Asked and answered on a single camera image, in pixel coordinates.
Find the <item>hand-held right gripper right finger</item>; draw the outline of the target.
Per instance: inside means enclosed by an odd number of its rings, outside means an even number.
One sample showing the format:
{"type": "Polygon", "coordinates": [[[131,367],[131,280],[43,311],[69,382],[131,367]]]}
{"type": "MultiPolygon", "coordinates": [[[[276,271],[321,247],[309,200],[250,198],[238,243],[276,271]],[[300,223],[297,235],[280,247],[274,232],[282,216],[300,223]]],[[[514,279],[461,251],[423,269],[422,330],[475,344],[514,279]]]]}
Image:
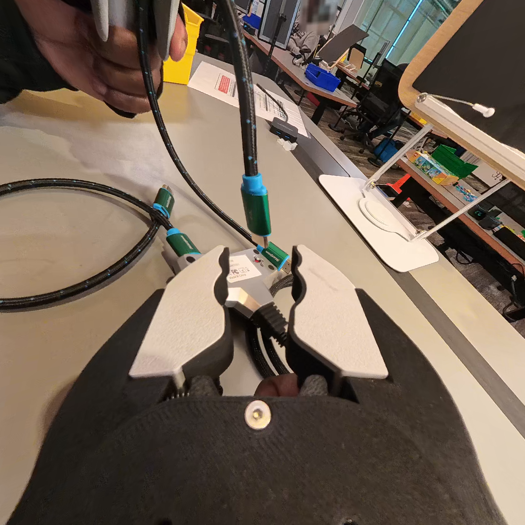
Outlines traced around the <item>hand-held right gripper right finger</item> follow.
{"type": "Polygon", "coordinates": [[[323,377],[329,390],[343,390],[351,378],[389,376],[377,341],[347,276],[307,246],[292,249],[293,305],[285,357],[299,384],[323,377]]]}

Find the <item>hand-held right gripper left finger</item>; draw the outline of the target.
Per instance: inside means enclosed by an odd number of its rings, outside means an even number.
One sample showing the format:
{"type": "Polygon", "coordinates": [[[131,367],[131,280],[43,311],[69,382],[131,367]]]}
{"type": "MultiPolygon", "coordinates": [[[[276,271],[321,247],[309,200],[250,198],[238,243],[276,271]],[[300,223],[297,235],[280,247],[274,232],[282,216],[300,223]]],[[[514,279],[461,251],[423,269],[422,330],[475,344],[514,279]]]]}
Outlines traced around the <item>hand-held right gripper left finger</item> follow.
{"type": "Polygon", "coordinates": [[[167,284],[129,370],[133,379],[168,377],[184,390],[195,377],[217,380],[233,361],[229,249],[219,245],[167,284]]]}

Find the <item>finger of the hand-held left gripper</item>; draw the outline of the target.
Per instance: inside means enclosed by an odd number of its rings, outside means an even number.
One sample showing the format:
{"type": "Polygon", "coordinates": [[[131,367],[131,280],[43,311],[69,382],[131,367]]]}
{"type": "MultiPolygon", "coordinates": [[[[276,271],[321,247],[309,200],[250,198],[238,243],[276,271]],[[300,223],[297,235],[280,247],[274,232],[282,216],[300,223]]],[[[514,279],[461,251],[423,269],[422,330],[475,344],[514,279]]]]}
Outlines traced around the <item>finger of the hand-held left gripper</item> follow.
{"type": "Polygon", "coordinates": [[[182,52],[180,1],[154,1],[156,45],[162,61],[179,60],[182,52]]]}
{"type": "Polygon", "coordinates": [[[136,1],[90,1],[96,31],[103,42],[110,30],[121,28],[135,33],[136,1]]]}

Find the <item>silver usb hub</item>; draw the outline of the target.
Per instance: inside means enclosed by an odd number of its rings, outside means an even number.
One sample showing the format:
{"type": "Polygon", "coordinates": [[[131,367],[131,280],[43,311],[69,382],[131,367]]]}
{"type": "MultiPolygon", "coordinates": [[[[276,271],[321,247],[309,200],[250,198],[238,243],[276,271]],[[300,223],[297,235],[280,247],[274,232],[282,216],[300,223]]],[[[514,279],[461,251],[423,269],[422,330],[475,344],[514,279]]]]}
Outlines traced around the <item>silver usb hub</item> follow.
{"type": "Polygon", "coordinates": [[[246,319],[276,308],[270,289],[287,277],[289,256],[275,258],[261,247],[230,254],[221,245],[203,254],[183,241],[182,235],[170,240],[177,255],[176,275],[157,308],[162,318],[217,327],[225,323],[228,308],[246,319]]]}

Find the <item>person's left forearm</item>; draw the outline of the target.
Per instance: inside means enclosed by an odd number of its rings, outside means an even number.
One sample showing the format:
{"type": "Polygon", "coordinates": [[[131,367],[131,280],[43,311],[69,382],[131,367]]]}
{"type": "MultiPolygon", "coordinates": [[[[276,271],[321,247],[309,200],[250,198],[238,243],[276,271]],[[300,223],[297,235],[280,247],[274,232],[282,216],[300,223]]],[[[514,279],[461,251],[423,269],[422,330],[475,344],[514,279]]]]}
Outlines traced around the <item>person's left forearm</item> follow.
{"type": "Polygon", "coordinates": [[[63,80],[39,51],[14,1],[1,1],[1,104],[22,91],[77,91],[63,80]]]}

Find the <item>dark grey usb hub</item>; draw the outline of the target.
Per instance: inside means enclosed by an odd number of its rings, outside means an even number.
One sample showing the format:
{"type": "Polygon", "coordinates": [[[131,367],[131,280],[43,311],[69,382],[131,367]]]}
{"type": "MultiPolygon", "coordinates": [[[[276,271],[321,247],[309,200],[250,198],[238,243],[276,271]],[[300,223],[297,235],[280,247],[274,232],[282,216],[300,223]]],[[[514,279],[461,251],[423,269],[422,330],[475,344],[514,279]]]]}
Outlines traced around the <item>dark grey usb hub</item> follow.
{"type": "Polygon", "coordinates": [[[282,145],[285,142],[291,144],[290,151],[297,146],[298,128],[289,122],[289,115],[282,102],[271,95],[263,86],[257,83],[257,87],[269,98],[282,113],[282,117],[275,116],[270,125],[270,132],[279,137],[282,145]]]}

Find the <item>person's left hand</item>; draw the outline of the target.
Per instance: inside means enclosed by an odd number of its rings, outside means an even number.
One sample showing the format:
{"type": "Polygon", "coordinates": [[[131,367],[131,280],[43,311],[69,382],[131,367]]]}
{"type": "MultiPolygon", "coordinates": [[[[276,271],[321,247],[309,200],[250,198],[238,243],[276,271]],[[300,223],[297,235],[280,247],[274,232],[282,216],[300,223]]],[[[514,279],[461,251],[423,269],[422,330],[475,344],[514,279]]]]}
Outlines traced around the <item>person's left hand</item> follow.
{"type": "Polygon", "coordinates": [[[149,112],[133,30],[110,26],[100,39],[91,14],[63,1],[15,1],[37,48],[70,86],[116,109],[149,112]]]}

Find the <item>yellow bin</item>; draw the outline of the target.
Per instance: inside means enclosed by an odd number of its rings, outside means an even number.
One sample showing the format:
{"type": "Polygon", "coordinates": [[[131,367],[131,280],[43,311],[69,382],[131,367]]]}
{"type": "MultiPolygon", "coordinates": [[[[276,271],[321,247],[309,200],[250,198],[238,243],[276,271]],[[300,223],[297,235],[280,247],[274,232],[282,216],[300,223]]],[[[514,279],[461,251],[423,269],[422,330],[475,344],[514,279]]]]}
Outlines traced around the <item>yellow bin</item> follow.
{"type": "Polygon", "coordinates": [[[168,58],[163,64],[163,80],[168,83],[188,84],[191,75],[193,58],[196,53],[197,41],[200,36],[200,27],[204,21],[197,12],[190,9],[186,4],[181,3],[186,30],[188,35],[188,44],[185,55],[178,62],[168,58]]]}

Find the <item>printed paper sheet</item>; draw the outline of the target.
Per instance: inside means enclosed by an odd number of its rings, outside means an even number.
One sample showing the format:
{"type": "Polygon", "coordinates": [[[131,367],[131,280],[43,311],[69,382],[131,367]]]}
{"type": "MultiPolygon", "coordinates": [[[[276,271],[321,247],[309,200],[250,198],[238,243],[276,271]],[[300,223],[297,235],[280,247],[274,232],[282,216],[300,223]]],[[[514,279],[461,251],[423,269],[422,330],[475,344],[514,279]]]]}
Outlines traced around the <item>printed paper sheet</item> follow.
{"type": "MultiPolygon", "coordinates": [[[[239,90],[235,75],[208,62],[201,62],[191,75],[189,88],[239,108],[239,90]]],[[[308,136],[299,107],[290,99],[278,95],[269,88],[254,85],[255,114],[272,122],[282,120],[297,129],[299,135],[308,136]]]]}

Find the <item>computer monitor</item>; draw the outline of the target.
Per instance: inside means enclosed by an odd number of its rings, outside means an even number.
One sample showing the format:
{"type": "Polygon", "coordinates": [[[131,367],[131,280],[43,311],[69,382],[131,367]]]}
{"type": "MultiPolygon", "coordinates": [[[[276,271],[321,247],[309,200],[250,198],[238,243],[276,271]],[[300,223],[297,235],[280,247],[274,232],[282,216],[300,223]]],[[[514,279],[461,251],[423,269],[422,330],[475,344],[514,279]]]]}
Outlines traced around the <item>computer monitor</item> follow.
{"type": "Polygon", "coordinates": [[[258,39],[272,44],[277,34],[275,46],[285,50],[299,9],[300,1],[265,1],[257,33],[258,39]]]}

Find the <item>white stand with clear legs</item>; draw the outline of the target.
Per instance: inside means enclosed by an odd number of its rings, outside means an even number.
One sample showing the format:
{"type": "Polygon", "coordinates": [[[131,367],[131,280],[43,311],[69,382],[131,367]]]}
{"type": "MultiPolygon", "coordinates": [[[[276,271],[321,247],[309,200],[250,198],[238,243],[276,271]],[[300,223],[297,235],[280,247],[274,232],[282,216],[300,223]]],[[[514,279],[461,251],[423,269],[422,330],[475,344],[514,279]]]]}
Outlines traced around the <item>white stand with clear legs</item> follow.
{"type": "Polygon", "coordinates": [[[426,239],[475,205],[496,193],[510,181],[504,180],[475,201],[465,205],[429,231],[419,231],[405,220],[402,214],[379,194],[376,182],[399,161],[416,143],[430,133],[433,126],[428,123],[417,132],[389,161],[367,179],[322,174],[318,182],[337,204],[344,216],[350,220],[379,258],[396,272],[412,270],[438,261],[436,250],[426,239]]]}

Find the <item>blue bin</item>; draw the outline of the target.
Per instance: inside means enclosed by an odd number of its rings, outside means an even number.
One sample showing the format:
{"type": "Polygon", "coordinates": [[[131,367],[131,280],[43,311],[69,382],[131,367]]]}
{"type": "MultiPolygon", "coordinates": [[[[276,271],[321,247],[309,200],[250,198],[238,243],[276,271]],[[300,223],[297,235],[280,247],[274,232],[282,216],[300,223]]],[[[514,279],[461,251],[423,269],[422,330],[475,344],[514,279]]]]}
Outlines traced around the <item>blue bin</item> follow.
{"type": "Polygon", "coordinates": [[[340,79],[314,63],[309,63],[305,69],[305,77],[317,88],[328,92],[335,92],[340,84],[340,79]]]}

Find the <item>grey background desk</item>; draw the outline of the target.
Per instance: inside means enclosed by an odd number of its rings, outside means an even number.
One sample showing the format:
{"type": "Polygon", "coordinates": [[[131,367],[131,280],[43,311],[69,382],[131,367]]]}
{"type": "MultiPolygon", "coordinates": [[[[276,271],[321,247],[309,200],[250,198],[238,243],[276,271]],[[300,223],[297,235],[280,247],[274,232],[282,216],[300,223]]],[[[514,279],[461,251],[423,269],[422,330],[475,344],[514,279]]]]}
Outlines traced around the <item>grey background desk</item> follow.
{"type": "Polygon", "coordinates": [[[277,71],[274,75],[267,74],[267,76],[274,82],[278,83],[278,81],[288,77],[305,92],[321,97],[326,101],[331,100],[334,103],[349,108],[355,108],[357,106],[357,102],[349,98],[340,89],[337,88],[333,92],[330,92],[312,83],[305,75],[305,68],[292,63],[292,55],[289,51],[276,48],[272,53],[271,60],[277,68],[277,71]]]}

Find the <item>tilted dark screen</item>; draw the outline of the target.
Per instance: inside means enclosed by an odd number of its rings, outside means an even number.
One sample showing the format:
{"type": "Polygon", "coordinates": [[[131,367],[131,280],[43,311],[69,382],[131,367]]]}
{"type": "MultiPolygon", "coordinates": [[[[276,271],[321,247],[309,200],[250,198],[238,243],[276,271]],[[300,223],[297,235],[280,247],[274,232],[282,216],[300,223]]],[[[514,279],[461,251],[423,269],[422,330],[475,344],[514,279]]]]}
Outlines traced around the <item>tilted dark screen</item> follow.
{"type": "Polygon", "coordinates": [[[355,24],[351,24],[344,30],[338,32],[321,47],[317,57],[327,64],[334,64],[348,53],[348,50],[356,43],[368,37],[368,33],[355,24]]]}

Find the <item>blue bag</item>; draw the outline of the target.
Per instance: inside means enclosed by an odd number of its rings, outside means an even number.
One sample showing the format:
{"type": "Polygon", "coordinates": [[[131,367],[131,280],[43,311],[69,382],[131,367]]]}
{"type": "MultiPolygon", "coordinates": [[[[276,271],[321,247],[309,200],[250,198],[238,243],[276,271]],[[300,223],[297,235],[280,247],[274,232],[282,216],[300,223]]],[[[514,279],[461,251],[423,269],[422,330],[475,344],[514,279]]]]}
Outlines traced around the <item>blue bag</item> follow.
{"type": "Polygon", "coordinates": [[[396,154],[404,143],[402,141],[395,140],[391,137],[384,137],[379,144],[374,148],[373,155],[380,164],[386,163],[394,154],[396,154]]]}

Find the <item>colourful toy box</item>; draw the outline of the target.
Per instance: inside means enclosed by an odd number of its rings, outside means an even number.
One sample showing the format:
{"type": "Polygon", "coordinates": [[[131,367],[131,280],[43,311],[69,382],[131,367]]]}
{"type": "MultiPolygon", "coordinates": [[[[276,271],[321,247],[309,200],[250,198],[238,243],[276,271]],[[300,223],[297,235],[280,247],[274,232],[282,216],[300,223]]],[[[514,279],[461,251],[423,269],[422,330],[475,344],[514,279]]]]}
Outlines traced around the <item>colourful toy box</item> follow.
{"type": "Polygon", "coordinates": [[[459,181],[459,177],[442,166],[426,152],[411,149],[406,154],[407,160],[423,172],[434,183],[442,186],[452,186],[459,181]]]}

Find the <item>green bin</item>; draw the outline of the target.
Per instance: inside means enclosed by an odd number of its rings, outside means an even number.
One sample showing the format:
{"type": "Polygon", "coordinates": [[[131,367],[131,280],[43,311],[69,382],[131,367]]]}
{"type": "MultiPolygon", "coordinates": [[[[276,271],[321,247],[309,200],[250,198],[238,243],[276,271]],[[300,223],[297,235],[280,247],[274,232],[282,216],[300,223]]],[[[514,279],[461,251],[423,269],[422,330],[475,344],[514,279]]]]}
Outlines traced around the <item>green bin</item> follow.
{"type": "Polygon", "coordinates": [[[467,163],[456,155],[456,149],[440,144],[430,155],[436,162],[447,169],[450,174],[462,180],[472,174],[477,165],[467,163]]]}

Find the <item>black office chair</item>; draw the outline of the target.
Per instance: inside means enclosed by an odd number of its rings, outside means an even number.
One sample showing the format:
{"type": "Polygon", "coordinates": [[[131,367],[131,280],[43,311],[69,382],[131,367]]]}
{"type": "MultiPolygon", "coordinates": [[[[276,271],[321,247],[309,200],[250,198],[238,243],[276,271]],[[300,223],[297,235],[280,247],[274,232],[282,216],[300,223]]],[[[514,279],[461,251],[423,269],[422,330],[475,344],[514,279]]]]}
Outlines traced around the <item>black office chair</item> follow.
{"type": "Polygon", "coordinates": [[[408,65],[394,66],[387,60],[382,63],[362,100],[348,113],[359,119],[354,140],[361,139],[363,145],[371,145],[373,139],[388,134],[403,123],[405,114],[398,87],[408,65]]]}

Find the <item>white gooseneck light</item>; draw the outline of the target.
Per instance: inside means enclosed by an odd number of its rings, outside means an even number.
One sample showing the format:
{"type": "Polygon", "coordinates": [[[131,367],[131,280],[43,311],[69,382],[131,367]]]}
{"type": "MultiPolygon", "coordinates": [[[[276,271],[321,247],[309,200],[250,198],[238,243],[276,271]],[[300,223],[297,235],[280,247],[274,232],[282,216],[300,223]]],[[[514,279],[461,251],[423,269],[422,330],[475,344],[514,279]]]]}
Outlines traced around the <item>white gooseneck light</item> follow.
{"type": "Polygon", "coordinates": [[[465,106],[469,106],[474,111],[480,113],[484,118],[490,118],[495,114],[495,108],[484,106],[480,103],[472,103],[461,99],[456,99],[452,97],[446,97],[443,95],[433,95],[429,94],[427,92],[423,92],[419,94],[416,98],[417,103],[424,103],[426,100],[429,100],[430,98],[436,99],[436,100],[442,100],[442,101],[449,101],[454,103],[459,103],[465,106]]]}

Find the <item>wood-edged black panel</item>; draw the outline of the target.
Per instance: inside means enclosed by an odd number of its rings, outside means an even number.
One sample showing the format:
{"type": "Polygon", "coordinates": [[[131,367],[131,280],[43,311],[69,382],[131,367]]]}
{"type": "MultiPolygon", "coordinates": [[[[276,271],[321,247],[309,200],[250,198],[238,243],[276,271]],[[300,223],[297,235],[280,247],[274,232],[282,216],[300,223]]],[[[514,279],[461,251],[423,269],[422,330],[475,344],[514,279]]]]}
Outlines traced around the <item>wood-edged black panel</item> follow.
{"type": "Polygon", "coordinates": [[[524,1],[461,1],[405,69],[403,104],[524,189],[524,1]],[[469,106],[495,108],[484,118],[469,106]]]}

